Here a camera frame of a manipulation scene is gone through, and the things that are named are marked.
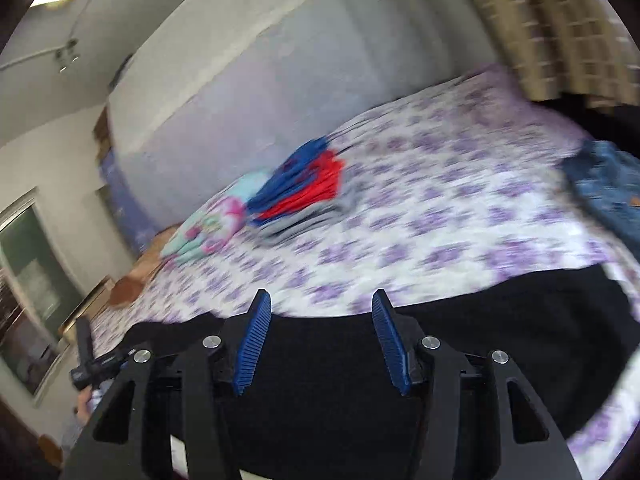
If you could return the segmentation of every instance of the bed sheet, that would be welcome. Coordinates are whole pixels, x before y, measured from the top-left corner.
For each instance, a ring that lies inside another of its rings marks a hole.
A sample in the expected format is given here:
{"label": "bed sheet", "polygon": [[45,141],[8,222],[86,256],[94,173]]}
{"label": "bed sheet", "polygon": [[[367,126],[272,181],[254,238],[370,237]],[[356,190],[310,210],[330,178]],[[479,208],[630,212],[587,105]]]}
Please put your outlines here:
{"label": "bed sheet", "polygon": [[[358,187],[349,218],[271,249],[243,230],[221,253],[161,271],[130,309],[95,321],[95,347],[107,351],[141,320],[240,314],[258,288],[282,316],[348,316],[368,312],[381,287],[400,306],[593,264],[640,312],[638,264],[582,215],[557,167],[585,135],[527,102],[500,66],[374,108],[331,135]],[[638,423],[639,378],[636,352],[572,437],[585,480],[600,477]]]}

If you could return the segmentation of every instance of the blue cloth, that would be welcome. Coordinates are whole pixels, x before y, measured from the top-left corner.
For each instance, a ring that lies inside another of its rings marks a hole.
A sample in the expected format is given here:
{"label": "blue cloth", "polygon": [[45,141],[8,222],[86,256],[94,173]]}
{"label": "blue cloth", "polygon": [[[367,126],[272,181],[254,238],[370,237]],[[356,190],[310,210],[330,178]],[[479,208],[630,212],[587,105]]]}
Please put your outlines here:
{"label": "blue cloth", "polygon": [[113,150],[110,150],[100,163],[100,174],[109,186],[111,212],[118,230],[133,253],[137,256],[142,255],[160,229],[130,192]]}
{"label": "blue cloth", "polygon": [[310,140],[300,146],[274,173],[262,189],[246,204],[249,213],[261,213],[281,200],[299,192],[313,180],[306,172],[318,156],[327,149],[324,137]]}
{"label": "blue cloth", "polygon": [[640,161],[606,140],[587,140],[562,170],[583,207],[640,261]]}

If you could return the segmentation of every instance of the checkered curtain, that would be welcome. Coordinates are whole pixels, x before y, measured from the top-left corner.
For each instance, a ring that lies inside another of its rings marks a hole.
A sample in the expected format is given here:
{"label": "checkered curtain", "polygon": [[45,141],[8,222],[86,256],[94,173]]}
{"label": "checkered curtain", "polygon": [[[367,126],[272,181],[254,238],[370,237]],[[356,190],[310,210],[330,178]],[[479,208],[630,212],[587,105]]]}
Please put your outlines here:
{"label": "checkered curtain", "polygon": [[606,0],[474,0],[532,101],[640,104],[640,52]]}

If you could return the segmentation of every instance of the black garment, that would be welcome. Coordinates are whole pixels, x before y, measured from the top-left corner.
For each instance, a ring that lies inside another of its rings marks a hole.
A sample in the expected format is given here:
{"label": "black garment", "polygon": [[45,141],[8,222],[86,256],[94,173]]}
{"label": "black garment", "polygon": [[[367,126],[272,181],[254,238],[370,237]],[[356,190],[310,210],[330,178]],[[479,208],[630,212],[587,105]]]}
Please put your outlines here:
{"label": "black garment", "polygon": [[[601,407],[640,342],[626,295],[600,266],[536,272],[401,312],[459,351],[508,352],[565,436]],[[221,321],[204,315],[188,323],[200,337]],[[139,324],[123,344],[166,342],[156,330],[167,327]],[[185,345],[194,340],[186,330],[182,336]],[[391,385],[366,314],[274,316],[254,383],[224,409],[248,471],[276,480],[388,480],[408,463],[421,406]]]}

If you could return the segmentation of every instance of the gray garment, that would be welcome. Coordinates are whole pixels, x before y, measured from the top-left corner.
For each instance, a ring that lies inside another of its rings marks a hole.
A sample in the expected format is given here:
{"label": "gray garment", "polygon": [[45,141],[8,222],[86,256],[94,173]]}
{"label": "gray garment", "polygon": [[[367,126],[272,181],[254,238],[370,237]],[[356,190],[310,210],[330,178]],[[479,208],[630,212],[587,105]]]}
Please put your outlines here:
{"label": "gray garment", "polygon": [[357,195],[357,186],[350,182],[332,200],[315,202],[260,227],[250,225],[250,230],[260,247],[275,247],[311,229],[339,222],[353,211]]}

